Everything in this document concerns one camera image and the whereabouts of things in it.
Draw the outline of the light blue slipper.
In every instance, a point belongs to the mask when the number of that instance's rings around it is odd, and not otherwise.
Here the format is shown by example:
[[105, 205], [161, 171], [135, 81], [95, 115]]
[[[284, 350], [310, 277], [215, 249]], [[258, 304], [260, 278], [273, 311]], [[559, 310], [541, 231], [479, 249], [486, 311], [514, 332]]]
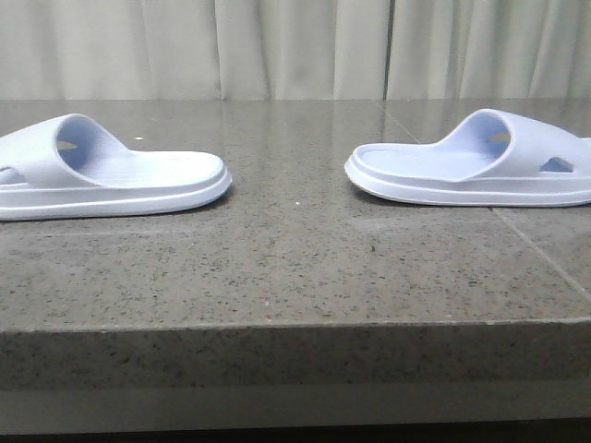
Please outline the light blue slipper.
[[200, 151], [139, 151], [84, 114], [1, 138], [4, 221], [111, 217], [189, 210], [232, 183], [223, 160]]
[[344, 165], [388, 200], [435, 206], [568, 207], [590, 201], [590, 140], [494, 109], [430, 144], [370, 143]]

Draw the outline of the beige pleated curtain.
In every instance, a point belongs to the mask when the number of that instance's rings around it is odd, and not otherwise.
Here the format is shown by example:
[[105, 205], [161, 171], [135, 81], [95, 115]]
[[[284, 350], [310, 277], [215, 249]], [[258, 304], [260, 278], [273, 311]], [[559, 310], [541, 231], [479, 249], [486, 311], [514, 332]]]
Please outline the beige pleated curtain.
[[586, 1], [5, 1], [1, 96], [584, 98]]

